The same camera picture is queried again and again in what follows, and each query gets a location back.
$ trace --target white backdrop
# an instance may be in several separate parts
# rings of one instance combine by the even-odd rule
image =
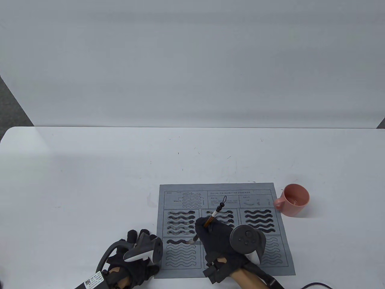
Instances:
[[[384,0],[2,0],[35,125],[375,128]]]

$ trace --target black cable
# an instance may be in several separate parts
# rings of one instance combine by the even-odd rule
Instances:
[[[333,289],[332,287],[327,286],[326,284],[323,284],[323,283],[321,283],[321,282],[313,282],[313,283],[309,283],[309,284],[303,286],[301,289],[306,289],[306,288],[309,288],[310,286],[316,286],[316,285],[323,286],[323,287],[326,287],[326,288],[328,288],[328,289]]]

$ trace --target black glove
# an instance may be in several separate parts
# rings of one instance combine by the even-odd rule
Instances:
[[[214,263],[217,269],[214,279],[219,283],[232,272],[250,261],[245,255],[237,253],[231,247],[230,234],[233,229],[230,226],[214,219],[207,228],[204,228],[203,225],[207,219],[208,217],[197,219],[195,222],[195,231],[206,251],[208,265]],[[219,257],[226,258],[226,264],[218,262],[217,258]]]
[[[146,233],[150,235],[150,232],[146,229],[142,229],[139,233],[139,236],[142,233]],[[134,244],[137,241],[138,234],[135,230],[131,230],[127,233],[127,242]],[[155,239],[155,235],[150,235],[150,239]],[[119,270],[125,270],[127,272],[127,276],[130,278],[130,285],[126,286],[124,289],[131,289],[137,285],[141,285],[144,281],[147,281],[151,276],[154,276],[159,272],[159,266],[151,265],[148,266],[150,259],[147,260],[136,260],[133,262],[125,262],[123,260],[123,255],[128,250],[122,247],[117,247],[116,254],[107,259],[107,263],[110,264],[108,271],[112,268],[119,267]]]

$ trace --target sticker label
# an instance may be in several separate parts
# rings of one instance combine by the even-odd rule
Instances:
[[[103,280],[104,278],[102,276],[102,273],[98,271],[90,279],[84,282],[85,289],[94,289],[96,286],[102,283]]]

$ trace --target pink mug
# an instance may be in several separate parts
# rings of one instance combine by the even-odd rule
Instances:
[[[309,192],[298,184],[287,185],[280,198],[274,201],[274,207],[282,214],[293,217],[310,201]]]

